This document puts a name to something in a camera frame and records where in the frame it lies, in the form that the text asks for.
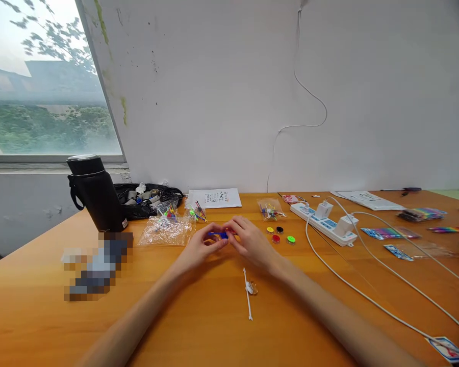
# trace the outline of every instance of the wooden table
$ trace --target wooden table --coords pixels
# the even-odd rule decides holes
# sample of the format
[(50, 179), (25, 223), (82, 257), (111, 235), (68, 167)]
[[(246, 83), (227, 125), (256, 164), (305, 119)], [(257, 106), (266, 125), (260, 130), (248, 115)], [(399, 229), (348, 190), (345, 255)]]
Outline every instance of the wooden table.
[[(316, 207), (328, 193), (298, 193)], [(319, 194), (321, 198), (311, 195)], [(411, 224), (396, 212), (374, 212), (394, 225), (420, 233), (457, 254), (441, 261), (459, 275), (459, 234), (432, 234), (430, 226), (459, 226), (459, 201), (430, 192), (398, 192), (380, 196), (406, 207), (430, 206), (447, 211), (443, 221)], [(257, 199), (273, 194), (242, 194), (242, 208), (211, 209), (210, 221), (223, 223), (242, 214), (265, 231)], [(369, 211), (339, 199), (348, 211)], [(404, 327), (355, 293), (312, 253), (304, 221), (289, 211), (280, 225), (296, 245), (284, 240), (275, 248), (349, 307), (382, 329), (413, 355), (431, 366), (448, 363), (415, 332)], [(331, 218), (343, 214), (336, 206)], [(366, 216), (359, 227), (383, 227)], [(131, 222), (128, 231), (140, 238), (146, 221)], [(321, 256), (346, 280), (381, 305), (433, 336), (445, 335), (459, 346), (459, 328), (430, 302), (377, 263), (359, 241), (352, 248), (328, 244), (309, 227)], [(459, 281), (431, 259), (399, 260), (379, 241), (363, 236), (371, 251), (418, 286), (459, 320)], [(65, 247), (97, 247), (97, 232), (86, 211), (31, 241), (0, 261), (0, 365), (72, 365), (94, 341), (126, 312), (181, 252), (181, 247), (134, 246), (132, 262), (110, 292), (98, 301), (65, 302), (63, 286), (70, 272), (60, 261)], [(251, 298), (254, 321), (248, 320), (243, 267), (259, 294)], [(132, 365), (354, 365), (353, 360), (320, 322), (284, 287), (244, 262), (231, 246), (210, 257), (167, 304), (135, 352)]]

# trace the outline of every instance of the human hand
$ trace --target human hand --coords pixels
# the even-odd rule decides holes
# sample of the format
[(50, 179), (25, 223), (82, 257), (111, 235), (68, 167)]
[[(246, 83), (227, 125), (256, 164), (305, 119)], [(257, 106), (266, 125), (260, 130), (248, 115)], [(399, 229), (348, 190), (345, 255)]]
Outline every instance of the human hand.
[(232, 229), (240, 237), (241, 241), (238, 242), (231, 232), (226, 231), (229, 243), (240, 255), (260, 268), (275, 274), (284, 258), (274, 250), (262, 231), (252, 222), (242, 216), (235, 216), (225, 223), (223, 228)]
[(173, 263), (175, 269), (180, 273), (188, 272), (202, 264), (210, 254), (222, 249), (228, 244), (228, 240), (223, 239), (211, 245), (206, 245), (205, 241), (216, 240), (216, 238), (208, 236), (209, 232), (223, 232), (223, 227), (216, 223), (211, 223), (198, 230), (194, 236), (192, 236), (177, 260)]

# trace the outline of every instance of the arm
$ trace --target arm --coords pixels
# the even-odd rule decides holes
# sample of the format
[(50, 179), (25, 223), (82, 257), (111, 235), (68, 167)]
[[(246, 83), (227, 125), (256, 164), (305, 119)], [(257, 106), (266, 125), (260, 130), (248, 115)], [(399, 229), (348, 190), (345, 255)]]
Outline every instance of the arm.
[(189, 270), (203, 263), (209, 254), (226, 246), (228, 240), (219, 240), (207, 246), (209, 232), (223, 232), (211, 223), (197, 231), (173, 265), (150, 290), (131, 307), (87, 351), (77, 366), (124, 366), (134, 352), (167, 298), (174, 292), (180, 278)]
[(248, 219), (234, 217), (223, 227), (231, 228), (240, 237), (241, 242), (238, 242), (227, 232), (229, 243), (243, 257), (289, 286), (360, 365), (422, 366), (380, 330), (279, 255)]

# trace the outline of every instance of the power strip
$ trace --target power strip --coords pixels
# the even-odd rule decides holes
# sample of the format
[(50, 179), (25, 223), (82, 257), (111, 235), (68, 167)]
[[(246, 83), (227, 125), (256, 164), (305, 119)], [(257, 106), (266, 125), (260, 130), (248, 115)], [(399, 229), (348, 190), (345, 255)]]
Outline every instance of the power strip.
[(298, 216), (303, 218), (305, 221), (308, 221), (309, 219), (310, 225), (315, 227), (325, 236), (329, 237), (330, 239), (332, 239), (334, 242), (336, 242), (342, 247), (343, 246), (352, 247), (353, 242), (357, 239), (357, 235), (355, 233), (350, 233), (346, 235), (345, 237), (340, 237), (336, 235), (333, 232), (333, 230), (335, 229), (335, 227), (337, 227), (337, 224), (333, 220), (329, 218), (319, 220), (318, 218), (314, 216), (314, 213), (316, 213), (316, 211), (311, 209), (310, 207), (306, 208), (306, 205), (303, 203), (292, 204), (291, 211), (294, 214), (297, 214)]

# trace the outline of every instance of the forearm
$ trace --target forearm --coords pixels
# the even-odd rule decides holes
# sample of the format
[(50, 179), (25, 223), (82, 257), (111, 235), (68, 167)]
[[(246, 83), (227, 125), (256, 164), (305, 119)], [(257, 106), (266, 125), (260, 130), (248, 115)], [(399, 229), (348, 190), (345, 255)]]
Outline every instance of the forearm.
[(124, 366), (165, 300), (175, 289), (181, 272), (174, 266), (88, 350), (78, 366)]
[(394, 341), (282, 258), (272, 274), (287, 284), (363, 366), (421, 366)]

